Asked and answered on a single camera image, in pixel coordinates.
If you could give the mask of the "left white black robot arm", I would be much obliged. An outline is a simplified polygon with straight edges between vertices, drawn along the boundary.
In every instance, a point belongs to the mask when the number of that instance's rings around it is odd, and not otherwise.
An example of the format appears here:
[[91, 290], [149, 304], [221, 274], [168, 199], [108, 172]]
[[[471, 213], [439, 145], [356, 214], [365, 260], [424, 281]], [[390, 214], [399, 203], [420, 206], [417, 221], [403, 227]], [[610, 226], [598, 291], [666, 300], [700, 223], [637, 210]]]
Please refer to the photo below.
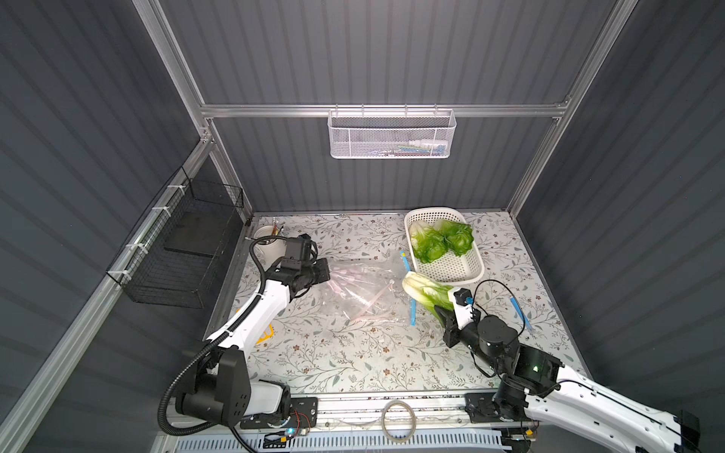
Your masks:
[[214, 426], [236, 431], [245, 419], [277, 424], [290, 416], [290, 387], [253, 379], [248, 355], [291, 302], [330, 280], [330, 268], [307, 234], [254, 239], [249, 257], [259, 272], [258, 289], [164, 391], [157, 423], [167, 435], [188, 436]]

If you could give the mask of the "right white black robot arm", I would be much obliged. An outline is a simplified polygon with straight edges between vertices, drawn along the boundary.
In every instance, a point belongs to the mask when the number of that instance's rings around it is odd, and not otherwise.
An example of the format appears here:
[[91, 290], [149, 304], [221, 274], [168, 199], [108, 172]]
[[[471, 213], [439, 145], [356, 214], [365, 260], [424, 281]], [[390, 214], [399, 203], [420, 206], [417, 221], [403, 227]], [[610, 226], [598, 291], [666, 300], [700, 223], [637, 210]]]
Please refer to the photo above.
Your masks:
[[462, 345], [494, 391], [468, 394], [466, 411], [481, 420], [544, 422], [615, 452], [697, 452], [700, 420], [658, 411], [587, 379], [551, 354], [523, 345], [495, 315], [472, 306], [436, 308], [447, 347]]

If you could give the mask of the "chinese cabbage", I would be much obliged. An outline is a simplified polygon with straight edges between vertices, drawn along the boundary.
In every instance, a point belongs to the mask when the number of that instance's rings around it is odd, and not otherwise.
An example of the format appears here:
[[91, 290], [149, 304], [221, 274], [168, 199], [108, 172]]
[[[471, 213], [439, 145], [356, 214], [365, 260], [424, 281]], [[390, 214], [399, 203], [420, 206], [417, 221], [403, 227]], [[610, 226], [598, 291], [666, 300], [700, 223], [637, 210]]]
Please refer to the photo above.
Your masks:
[[417, 221], [409, 227], [413, 254], [419, 262], [428, 264], [439, 260], [447, 254], [444, 237], [428, 223]]
[[447, 248], [454, 255], [464, 256], [473, 248], [473, 228], [469, 224], [442, 219], [437, 223], [436, 228], [443, 236]]
[[441, 326], [445, 325], [445, 320], [436, 309], [453, 311], [453, 304], [449, 300], [451, 286], [429, 279], [417, 272], [408, 272], [402, 281], [402, 288], [411, 299], [428, 310]]

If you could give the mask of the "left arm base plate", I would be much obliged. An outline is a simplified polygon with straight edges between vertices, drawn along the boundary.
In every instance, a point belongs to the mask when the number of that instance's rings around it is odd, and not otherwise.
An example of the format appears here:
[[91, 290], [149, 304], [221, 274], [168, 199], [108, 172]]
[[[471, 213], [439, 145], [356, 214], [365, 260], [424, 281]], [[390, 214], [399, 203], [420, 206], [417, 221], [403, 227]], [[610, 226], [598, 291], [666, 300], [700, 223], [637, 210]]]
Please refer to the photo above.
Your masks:
[[282, 428], [315, 428], [319, 414], [318, 398], [292, 398], [288, 414], [274, 418], [271, 414], [253, 415], [238, 425], [242, 430], [281, 430]]

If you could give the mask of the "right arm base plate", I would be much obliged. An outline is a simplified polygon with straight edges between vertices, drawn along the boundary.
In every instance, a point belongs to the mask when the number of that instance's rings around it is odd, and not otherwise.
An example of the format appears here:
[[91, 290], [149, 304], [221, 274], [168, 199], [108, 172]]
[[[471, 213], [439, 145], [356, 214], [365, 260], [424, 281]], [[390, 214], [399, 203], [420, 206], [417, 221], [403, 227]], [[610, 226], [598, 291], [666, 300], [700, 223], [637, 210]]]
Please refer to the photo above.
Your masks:
[[495, 391], [470, 392], [464, 394], [464, 411], [473, 424], [494, 422], [530, 422], [524, 413], [505, 414], [494, 402]]

